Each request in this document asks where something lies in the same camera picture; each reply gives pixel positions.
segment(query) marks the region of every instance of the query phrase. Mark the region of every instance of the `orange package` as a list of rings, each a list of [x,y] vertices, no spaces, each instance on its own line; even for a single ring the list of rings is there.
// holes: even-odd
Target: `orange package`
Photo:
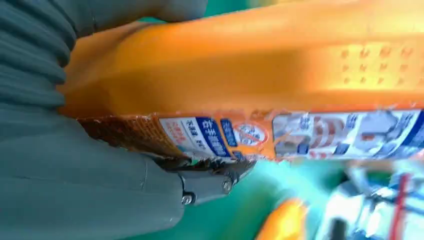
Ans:
[[[408,158],[424,147],[424,2],[306,1],[80,39],[61,112],[165,156]]]

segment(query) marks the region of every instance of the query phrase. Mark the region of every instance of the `blurry background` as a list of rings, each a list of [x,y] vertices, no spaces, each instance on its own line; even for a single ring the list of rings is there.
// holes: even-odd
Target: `blurry background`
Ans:
[[[294,1],[301,0],[209,0],[206,16]],[[252,240],[268,214],[291,197],[307,203],[307,238],[313,239],[329,194],[341,179],[342,165],[337,161],[258,162],[228,197],[187,207],[172,229],[126,240]]]

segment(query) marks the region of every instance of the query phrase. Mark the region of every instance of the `gray-green clothing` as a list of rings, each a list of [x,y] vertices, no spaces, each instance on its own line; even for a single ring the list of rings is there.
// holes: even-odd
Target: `gray-green clothing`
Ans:
[[[175,225],[182,183],[148,156],[90,139],[56,91],[76,39],[206,0],[0,0],[0,239],[118,239]]]

